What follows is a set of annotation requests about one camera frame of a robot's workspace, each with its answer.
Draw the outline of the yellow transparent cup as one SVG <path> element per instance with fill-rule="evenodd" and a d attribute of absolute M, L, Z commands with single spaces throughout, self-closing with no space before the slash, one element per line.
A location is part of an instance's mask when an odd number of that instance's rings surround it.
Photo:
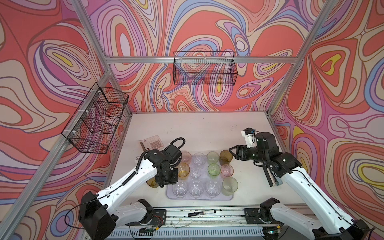
<path fill-rule="evenodd" d="M 180 163 L 177 166 L 178 169 L 178 178 L 180 180 L 186 180 L 190 174 L 190 166 L 186 163 Z"/>

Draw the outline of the peach transparent cup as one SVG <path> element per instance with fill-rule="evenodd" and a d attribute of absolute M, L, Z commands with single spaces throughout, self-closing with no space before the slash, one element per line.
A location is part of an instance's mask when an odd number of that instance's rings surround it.
<path fill-rule="evenodd" d="M 191 153 L 187 152 L 187 151 L 183 151 L 182 152 L 182 163 L 185 163 L 185 164 L 190 164 L 192 161 L 192 155 Z"/>

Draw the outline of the small clear cup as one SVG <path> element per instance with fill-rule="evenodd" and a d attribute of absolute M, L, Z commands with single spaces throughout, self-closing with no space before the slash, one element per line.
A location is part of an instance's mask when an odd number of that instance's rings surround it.
<path fill-rule="evenodd" d="M 200 168 L 193 168 L 190 171 L 190 177 L 192 179 L 199 179 L 201 177 L 201 175 L 202 175 L 202 171 Z"/>

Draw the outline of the dark olive textured cup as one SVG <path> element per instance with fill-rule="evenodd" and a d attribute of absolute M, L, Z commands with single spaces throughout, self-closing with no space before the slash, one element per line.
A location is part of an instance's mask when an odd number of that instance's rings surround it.
<path fill-rule="evenodd" d="M 219 157 L 220 157 L 219 162 L 221 166 L 229 165 L 233 160 L 233 155 L 228 150 L 221 151 Z"/>

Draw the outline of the pink transparent cup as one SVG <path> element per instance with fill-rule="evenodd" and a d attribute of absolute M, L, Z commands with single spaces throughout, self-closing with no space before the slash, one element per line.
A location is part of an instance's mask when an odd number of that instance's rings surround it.
<path fill-rule="evenodd" d="M 224 164 L 221 166 L 221 175 L 224 178 L 232 177 L 234 174 L 234 168 L 229 164 Z"/>

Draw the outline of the pale green frosted large cup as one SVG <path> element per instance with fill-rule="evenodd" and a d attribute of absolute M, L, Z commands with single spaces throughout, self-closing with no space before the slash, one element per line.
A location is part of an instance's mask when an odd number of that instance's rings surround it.
<path fill-rule="evenodd" d="M 222 193 L 225 196 L 233 195 L 239 188 L 239 183 L 233 177 L 226 177 L 222 182 Z"/>

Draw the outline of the bright green cup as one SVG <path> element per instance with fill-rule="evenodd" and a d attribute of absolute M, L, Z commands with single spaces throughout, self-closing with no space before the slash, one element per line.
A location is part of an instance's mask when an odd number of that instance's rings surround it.
<path fill-rule="evenodd" d="M 208 176 L 211 179 L 217 178 L 221 173 L 221 167 L 218 164 L 210 164 L 207 168 Z"/>

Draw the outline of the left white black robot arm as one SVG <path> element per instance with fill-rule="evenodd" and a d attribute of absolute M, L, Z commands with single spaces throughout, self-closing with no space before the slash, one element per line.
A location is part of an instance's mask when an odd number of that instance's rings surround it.
<path fill-rule="evenodd" d="M 135 168 L 109 187 L 83 195 L 78 220 L 92 240 L 106 239 L 115 228 L 130 223 L 148 223 L 153 207 L 144 199 L 121 208 L 120 205 L 150 179 L 159 187 L 178 182 L 177 165 L 182 160 L 179 147 L 170 144 L 164 150 L 149 150 L 141 154 Z"/>

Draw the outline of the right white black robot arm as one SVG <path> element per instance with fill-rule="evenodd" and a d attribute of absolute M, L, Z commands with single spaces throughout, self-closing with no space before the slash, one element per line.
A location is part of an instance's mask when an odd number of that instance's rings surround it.
<path fill-rule="evenodd" d="M 369 240 L 373 229 L 363 220 L 354 220 L 342 210 L 309 176 L 302 164 L 290 153 L 280 152 L 276 138 L 269 132 L 246 128 L 241 132 L 245 145 L 237 145 L 231 154 L 240 161 L 252 161 L 262 167 L 269 185 L 271 176 L 288 184 L 317 217 L 313 220 L 275 198 L 260 204 L 255 214 L 246 214 L 250 221 L 266 224 L 281 222 L 310 240 Z"/>

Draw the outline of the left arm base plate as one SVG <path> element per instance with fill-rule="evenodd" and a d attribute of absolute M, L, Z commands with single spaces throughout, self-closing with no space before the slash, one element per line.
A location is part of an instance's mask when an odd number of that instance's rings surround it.
<path fill-rule="evenodd" d="M 124 224 L 125 226 L 148 226 L 156 227 L 162 226 L 166 223 L 167 210 L 166 209 L 154 209 L 147 213 L 143 211 L 134 213 L 130 218 L 131 222 Z"/>

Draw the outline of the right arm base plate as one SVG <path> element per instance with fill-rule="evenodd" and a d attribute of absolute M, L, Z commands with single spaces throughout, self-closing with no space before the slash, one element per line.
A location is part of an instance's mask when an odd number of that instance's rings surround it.
<path fill-rule="evenodd" d="M 284 225 L 284 223 L 274 220 L 269 214 L 266 214 L 265 216 L 264 214 L 261 214 L 260 208 L 245 208 L 242 217 L 246 219 L 246 222 L 249 225 Z"/>

